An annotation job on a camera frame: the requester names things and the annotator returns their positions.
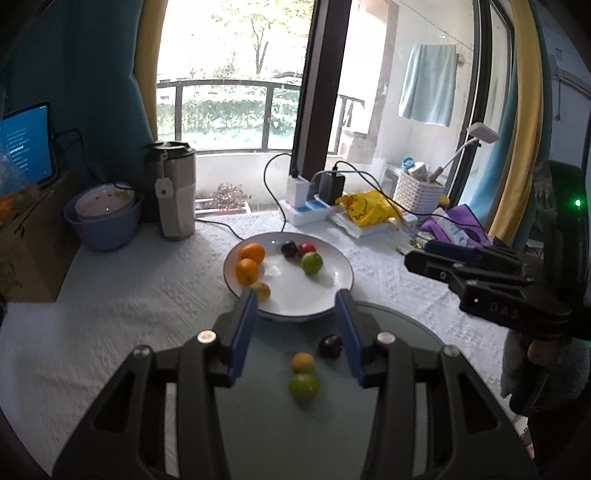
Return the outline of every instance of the red cherry tomato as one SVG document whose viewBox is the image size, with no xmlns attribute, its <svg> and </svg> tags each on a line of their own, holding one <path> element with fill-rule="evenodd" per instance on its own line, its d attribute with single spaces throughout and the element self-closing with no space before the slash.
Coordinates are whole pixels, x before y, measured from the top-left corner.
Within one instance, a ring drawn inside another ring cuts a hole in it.
<svg viewBox="0 0 591 480">
<path fill-rule="evenodd" d="M 300 255 L 303 257 L 308 252 L 316 252 L 316 247 L 312 244 L 301 244 Z"/>
</svg>

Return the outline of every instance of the green hedge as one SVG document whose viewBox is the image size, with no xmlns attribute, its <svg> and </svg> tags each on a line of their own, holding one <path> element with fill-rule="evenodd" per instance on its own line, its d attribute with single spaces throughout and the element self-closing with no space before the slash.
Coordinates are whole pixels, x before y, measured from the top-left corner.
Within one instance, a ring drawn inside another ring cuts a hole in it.
<svg viewBox="0 0 591 480">
<path fill-rule="evenodd" d="M 183 132 L 223 132 L 262 125 L 266 88 L 216 86 L 183 89 Z M 296 125 L 299 90 L 275 89 L 271 109 L 271 129 L 280 133 Z M 174 135 L 174 98 L 159 103 L 158 133 Z"/>
</svg>

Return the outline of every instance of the pink bowl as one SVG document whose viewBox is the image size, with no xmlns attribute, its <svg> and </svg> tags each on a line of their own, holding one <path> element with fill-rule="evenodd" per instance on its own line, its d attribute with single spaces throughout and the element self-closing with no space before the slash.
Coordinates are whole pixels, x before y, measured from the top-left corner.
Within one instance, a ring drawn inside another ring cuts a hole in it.
<svg viewBox="0 0 591 480">
<path fill-rule="evenodd" d="M 97 220 L 131 205 L 134 196 L 133 190 L 120 189 L 112 183 L 106 183 L 82 195 L 76 202 L 76 213 L 80 220 Z"/>
</svg>

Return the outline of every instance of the white charger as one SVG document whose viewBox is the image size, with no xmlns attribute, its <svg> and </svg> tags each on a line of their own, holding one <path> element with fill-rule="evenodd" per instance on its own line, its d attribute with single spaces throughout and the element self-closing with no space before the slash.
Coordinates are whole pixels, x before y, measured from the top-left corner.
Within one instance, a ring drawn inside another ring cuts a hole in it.
<svg viewBox="0 0 591 480">
<path fill-rule="evenodd" d="M 289 177 L 287 179 L 287 194 L 285 199 L 293 208 L 302 208 L 306 206 L 310 183 L 302 177 Z"/>
</svg>

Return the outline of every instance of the stainless steel thermos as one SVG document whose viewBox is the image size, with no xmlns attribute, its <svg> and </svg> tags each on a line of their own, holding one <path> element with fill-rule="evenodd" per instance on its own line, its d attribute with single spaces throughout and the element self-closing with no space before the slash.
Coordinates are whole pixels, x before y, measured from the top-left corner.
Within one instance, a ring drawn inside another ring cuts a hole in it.
<svg viewBox="0 0 591 480">
<path fill-rule="evenodd" d="M 195 150 L 183 142 L 156 142 L 148 145 L 145 160 L 158 199 L 162 234 L 171 241 L 193 235 Z"/>
</svg>

